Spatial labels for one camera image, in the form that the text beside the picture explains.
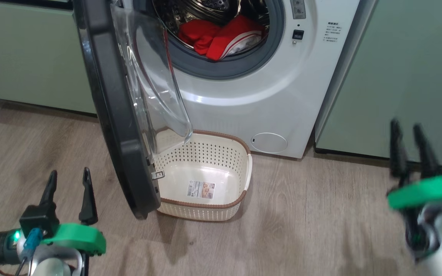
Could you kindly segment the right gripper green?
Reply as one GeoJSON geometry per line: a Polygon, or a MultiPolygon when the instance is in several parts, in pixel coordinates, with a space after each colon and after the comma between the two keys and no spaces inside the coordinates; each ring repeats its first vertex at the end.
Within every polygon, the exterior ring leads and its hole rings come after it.
{"type": "MultiPolygon", "coordinates": [[[[416,147],[419,149],[422,180],[388,194],[388,205],[393,210],[414,208],[430,202],[442,202],[442,175],[437,176],[439,163],[433,148],[428,142],[421,124],[414,124],[413,134],[416,147]]],[[[403,132],[397,119],[391,120],[389,169],[394,178],[406,177],[408,174],[403,132]]]]}

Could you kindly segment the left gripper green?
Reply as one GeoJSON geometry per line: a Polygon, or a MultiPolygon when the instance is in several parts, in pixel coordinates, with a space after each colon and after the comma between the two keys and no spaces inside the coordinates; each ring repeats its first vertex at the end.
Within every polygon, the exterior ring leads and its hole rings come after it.
{"type": "MultiPolygon", "coordinates": [[[[47,185],[39,201],[39,207],[47,205],[56,206],[54,193],[57,189],[57,177],[58,172],[56,170],[50,173],[47,185]]],[[[82,184],[84,186],[84,196],[81,211],[79,212],[79,221],[81,224],[60,224],[56,234],[53,237],[43,239],[41,244],[73,248],[88,255],[104,255],[107,251],[105,236],[97,228],[90,227],[90,225],[98,222],[98,214],[91,171],[87,167],[84,168],[82,184]]]]}

